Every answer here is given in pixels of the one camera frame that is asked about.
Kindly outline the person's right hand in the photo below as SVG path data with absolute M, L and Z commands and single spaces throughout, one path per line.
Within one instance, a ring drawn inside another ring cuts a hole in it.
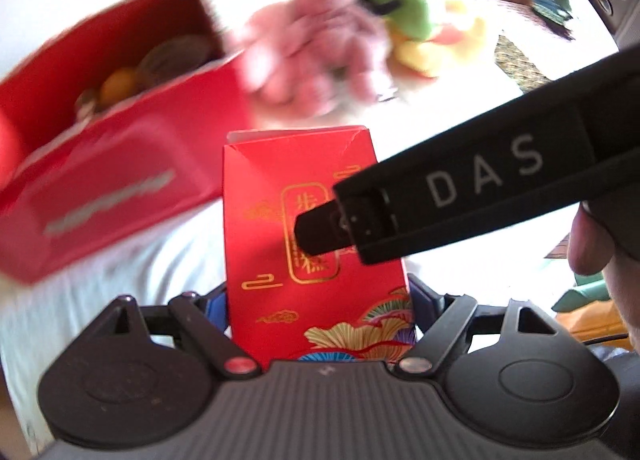
M 630 342 L 639 352 L 639 262 L 616 245 L 610 233 L 583 205 L 579 206 L 570 229 L 567 260 L 578 275 L 603 274 Z

